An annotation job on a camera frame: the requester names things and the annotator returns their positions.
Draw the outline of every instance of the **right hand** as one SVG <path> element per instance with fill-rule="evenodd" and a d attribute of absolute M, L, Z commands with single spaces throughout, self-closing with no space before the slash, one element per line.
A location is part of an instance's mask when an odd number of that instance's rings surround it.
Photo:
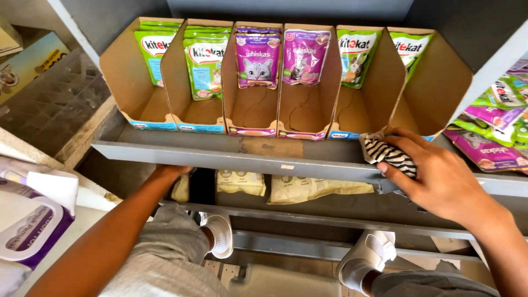
<path fill-rule="evenodd" d="M 411 157 L 417 166 L 416 179 L 410 179 L 385 162 L 378 163 L 378 169 L 413 202 L 469 231 L 493 224 L 501 214 L 508 215 L 509 211 L 484 191 L 464 160 L 456 154 L 403 128 L 393 132 L 398 136 L 380 140 Z"/>

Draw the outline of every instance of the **zebra print cloth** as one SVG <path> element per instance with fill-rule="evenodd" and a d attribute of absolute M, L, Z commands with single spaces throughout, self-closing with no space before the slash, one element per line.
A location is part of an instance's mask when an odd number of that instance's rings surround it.
<path fill-rule="evenodd" d="M 383 133 L 361 134 L 360 143 L 363 149 L 363 156 L 365 160 L 371 164 L 376 162 L 387 162 L 390 165 L 398 168 L 408 177 L 416 178 L 416 165 L 404 152 L 396 147 L 379 141 Z"/>

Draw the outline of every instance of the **purple package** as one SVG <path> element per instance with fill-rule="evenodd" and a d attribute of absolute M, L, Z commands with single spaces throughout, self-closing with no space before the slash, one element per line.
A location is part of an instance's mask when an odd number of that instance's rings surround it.
<path fill-rule="evenodd" d="M 238 87 L 277 88 L 280 34 L 235 34 Z"/>
<path fill-rule="evenodd" d="M 476 133 L 449 126 L 444 134 L 482 171 L 526 170 L 528 160 L 512 147 L 505 147 Z"/>
<path fill-rule="evenodd" d="M 513 125 L 526 110 L 527 108 L 504 110 L 488 106 L 469 106 L 464 112 L 481 119 L 495 128 L 505 130 Z"/>
<path fill-rule="evenodd" d="M 330 35 L 330 31 L 285 30 L 282 81 L 290 85 L 318 84 Z"/>
<path fill-rule="evenodd" d="M 280 29 L 273 28 L 251 28 L 251 27 L 238 27 L 237 33 L 241 34 L 280 34 Z"/>

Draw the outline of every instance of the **foot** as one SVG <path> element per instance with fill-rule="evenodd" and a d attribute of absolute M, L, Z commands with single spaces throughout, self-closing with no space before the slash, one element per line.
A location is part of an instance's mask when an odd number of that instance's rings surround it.
<path fill-rule="evenodd" d="M 233 253 L 233 230 L 228 215 L 200 213 L 200 226 L 206 227 L 214 237 L 214 244 L 211 250 L 213 256 L 224 259 Z"/>
<path fill-rule="evenodd" d="M 372 270 L 382 271 L 387 260 L 396 258 L 394 239 L 394 232 L 365 230 L 337 266 L 339 281 L 367 295 L 362 288 L 363 279 Z"/>

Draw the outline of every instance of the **box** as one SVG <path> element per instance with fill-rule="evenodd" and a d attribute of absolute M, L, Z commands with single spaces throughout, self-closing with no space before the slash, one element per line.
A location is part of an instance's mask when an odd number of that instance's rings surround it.
<path fill-rule="evenodd" d="M 0 58 L 0 104 L 70 52 L 53 31 L 17 29 L 26 49 Z"/>
<path fill-rule="evenodd" d="M 22 37 L 9 24 L 7 19 L 0 15 L 0 57 L 20 52 L 23 50 Z"/>
<path fill-rule="evenodd" d="M 328 132 L 328 139 L 357 141 L 360 134 L 378 132 L 387 126 L 402 93 L 407 72 L 385 28 L 340 25 L 337 29 L 381 31 L 378 45 L 369 52 L 372 61 L 361 89 L 340 86 Z"/>
<path fill-rule="evenodd" d="M 296 138 L 311 141 L 323 140 L 332 121 L 332 112 L 341 85 L 341 58 L 337 35 L 333 26 L 285 24 L 284 30 L 327 30 L 331 38 L 319 84 L 305 86 L 282 82 L 280 75 L 279 138 Z"/>
<path fill-rule="evenodd" d="M 201 101 L 192 98 L 191 82 L 183 50 L 183 35 L 188 25 L 233 27 L 233 22 L 192 18 L 183 22 L 172 41 L 173 46 L 167 49 L 161 62 L 171 116 L 181 132 L 225 134 L 222 100 L 214 96 Z"/>
<path fill-rule="evenodd" d="M 471 85 L 473 73 L 435 30 L 388 27 L 389 32 L 434 34 L 399 99 L 390 124 L 403 127 L 432 141 L 449 124 Z"/>
<path fill-rule="evenodd" d="M 277 28 L 282 24 L 236 22 L 229 39 L 222 62 L 223 101 L 225 124 L 229 135 L 276 137 L 277 111 L 280 82 L 272 90 L 266 86 L 238 87 L 237 53 L 235 51 L 236 28 L 249 26 L 258 28 Z M 279 50 L 278 72 L 282 72 L 282 44 Z"/>
<path fill-rule="evenodd" d="M 101 55 L 101 71 L 119 111 L 130 124 L 140 129 L 177 131 L 167 105 L 166 91 L 152 84 L 147 64 L 134 36 L 140 21 L 183 23 L 180 18 L 138 17 Z"/>

